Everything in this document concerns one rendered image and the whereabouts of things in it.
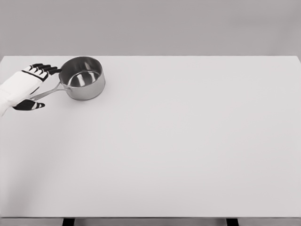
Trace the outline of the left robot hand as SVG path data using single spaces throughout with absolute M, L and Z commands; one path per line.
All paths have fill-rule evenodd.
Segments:
M 4 81 L 12 90 L 11 108 L 17 111 L 33 111 L 45 107 L 44 103 L 31 100 L 29 96 L 37 91 L 49 76 L 61 71 L 62 69 L 56 66 L 36 63 L 14 73 Z

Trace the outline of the steel saucepan with long handle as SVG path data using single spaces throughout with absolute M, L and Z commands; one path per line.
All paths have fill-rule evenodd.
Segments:
M 56 91 L 65 91 L 75 100 L 86 101 L 99 96 L 105 88 L 105 76 L 101 63 L 90 56 L 78 56 L 66 61 L 59 73 L 59 83 L 41 94 L 31 97 L 37 101 Z

